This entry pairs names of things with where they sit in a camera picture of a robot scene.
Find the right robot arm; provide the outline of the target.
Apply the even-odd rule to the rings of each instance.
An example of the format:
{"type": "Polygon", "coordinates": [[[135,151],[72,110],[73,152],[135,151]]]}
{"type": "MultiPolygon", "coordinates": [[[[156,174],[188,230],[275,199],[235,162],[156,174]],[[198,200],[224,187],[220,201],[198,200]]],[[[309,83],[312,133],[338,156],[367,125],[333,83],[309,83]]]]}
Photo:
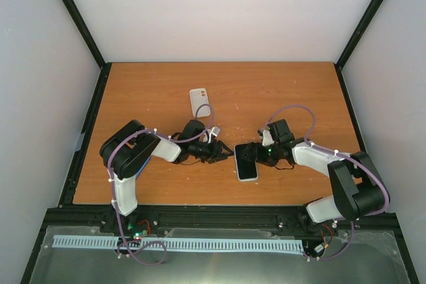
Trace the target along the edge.
{"type": "Polygon", "coordinates": [[[290,166],[304,166],[329,178],[332,195],[305,205],[308,221],[354,221],[386,211],[389,192],[366,152],[349,154],[325,148],[306,137],[295,138],[285,120],[269,123],[258,133],[261,142],[235,146],[238,168],[256,168],[259,164],[275,168],[285,160],[290,166]]]}

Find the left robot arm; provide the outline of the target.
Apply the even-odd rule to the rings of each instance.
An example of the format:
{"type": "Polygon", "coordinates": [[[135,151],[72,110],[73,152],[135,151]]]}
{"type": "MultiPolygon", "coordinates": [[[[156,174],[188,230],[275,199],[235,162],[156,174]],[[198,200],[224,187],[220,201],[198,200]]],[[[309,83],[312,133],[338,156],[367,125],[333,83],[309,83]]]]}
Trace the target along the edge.
{"type": "Polygon", "coordinates": [[[192,119],[183,131],[163,136],[131,120],[101,146],[99,154],[112,184],[113,208],[118,212],[115,224],[123,232],[137,228],[136,179],[152,157],[182,164],[193,156],[202,163],[213,164],[228,159],[234,152],[218,140],[220,129],[192,119]]]}

